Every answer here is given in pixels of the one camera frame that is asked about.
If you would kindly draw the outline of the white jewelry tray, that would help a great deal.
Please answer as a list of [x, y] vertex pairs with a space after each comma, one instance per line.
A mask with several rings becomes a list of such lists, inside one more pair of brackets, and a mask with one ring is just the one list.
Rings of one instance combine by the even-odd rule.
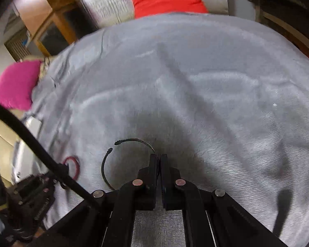
[[[37, 118], [30, 116], [25, 121], [24, 125], [28, 128], [31, 134], [37, 138], [42, 122]], [[13, 183], [18, 183], [32, 174], [35, 155], [23, 140], [18, 140], [14, 147], [12, 161], [12, 180]]]

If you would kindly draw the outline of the grey bed blanket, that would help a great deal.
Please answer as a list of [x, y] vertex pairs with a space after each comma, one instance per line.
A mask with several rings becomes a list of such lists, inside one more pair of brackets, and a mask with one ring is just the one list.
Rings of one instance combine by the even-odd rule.
[[28, 114], [89, 192], [118, 189], [167, 154], [225, 190], [288, 246], [309, 242], [309, 59], [274, 30], [173, 13], [103, 28], [61, 52]]

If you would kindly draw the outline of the magenta pillow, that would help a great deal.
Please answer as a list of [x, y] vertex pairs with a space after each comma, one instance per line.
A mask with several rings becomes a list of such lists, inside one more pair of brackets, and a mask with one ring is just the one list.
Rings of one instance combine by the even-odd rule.
[[0, 104], [6, 109], [27, 111], [32, 106], [32, 90], [37, 85], [41, 60], [9, 65], [0, 76]]

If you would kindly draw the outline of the wooden cabinet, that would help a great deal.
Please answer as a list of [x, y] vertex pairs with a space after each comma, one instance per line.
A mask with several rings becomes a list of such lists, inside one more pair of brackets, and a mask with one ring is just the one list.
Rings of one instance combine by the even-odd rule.
[[31, 43], [44, 56], [59, 54], [95, 30], [78, 0], [14, 0], [13, 4]]

